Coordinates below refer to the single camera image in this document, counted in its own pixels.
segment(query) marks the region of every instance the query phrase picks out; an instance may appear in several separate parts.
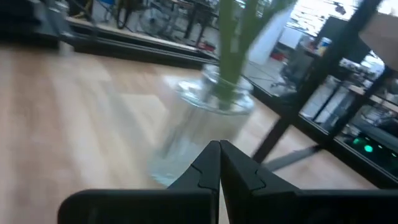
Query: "desk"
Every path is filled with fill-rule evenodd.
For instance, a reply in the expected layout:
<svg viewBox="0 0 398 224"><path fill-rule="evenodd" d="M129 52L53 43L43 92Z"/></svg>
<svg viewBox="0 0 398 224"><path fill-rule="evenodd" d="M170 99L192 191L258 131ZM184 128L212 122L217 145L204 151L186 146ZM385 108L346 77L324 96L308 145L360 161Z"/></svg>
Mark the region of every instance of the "desk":
<svg viewBox="0 0 398 224"><path fill-rule="evenodd" d="M364 90L361 87L350 85L348 87L349 92L347 95L343 98L343 100L340 102L340 104L333 110L329 118L322 124L322 127L325 130L330 130L334 123L340 118L346 111L346 109L350 106L351 102L355 99L356 95L363 95ZM382 106L398 113L398 106L390 103L386 100L383 100L382 98L373 95L370 97L370 100L375 102L375 103L380 103Z"/></svg>

